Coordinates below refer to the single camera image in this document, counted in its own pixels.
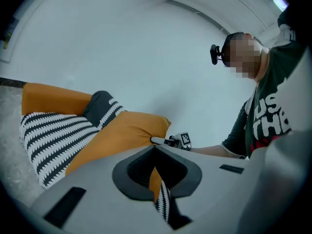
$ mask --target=floor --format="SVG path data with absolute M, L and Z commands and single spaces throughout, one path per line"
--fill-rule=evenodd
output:
M 0 180 L 11 197 L 30 206 L 44 192 L 20 144 L 21 88 L 0 86 Z

